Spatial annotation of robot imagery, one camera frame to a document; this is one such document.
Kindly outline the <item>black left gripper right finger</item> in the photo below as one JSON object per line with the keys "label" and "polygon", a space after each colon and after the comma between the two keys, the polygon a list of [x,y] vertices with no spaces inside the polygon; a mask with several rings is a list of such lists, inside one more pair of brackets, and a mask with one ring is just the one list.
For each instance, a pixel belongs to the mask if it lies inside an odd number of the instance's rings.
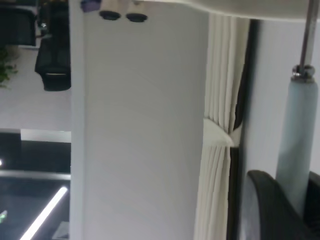
{"label": "black left gripper right finger", "polygon": [[320,239],[320,176],[309,173],[303,220],[309,230]]}

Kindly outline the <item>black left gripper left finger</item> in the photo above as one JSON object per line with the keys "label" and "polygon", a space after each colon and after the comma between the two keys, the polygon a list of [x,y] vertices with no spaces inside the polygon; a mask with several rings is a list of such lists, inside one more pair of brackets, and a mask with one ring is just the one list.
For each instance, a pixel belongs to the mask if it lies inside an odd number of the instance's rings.
{"label": "black left gripper left finger", "polygon": [[244,181],[240,215],[241,240],[303,240],[304,223],[278,182],[268,173],[251,170]]}

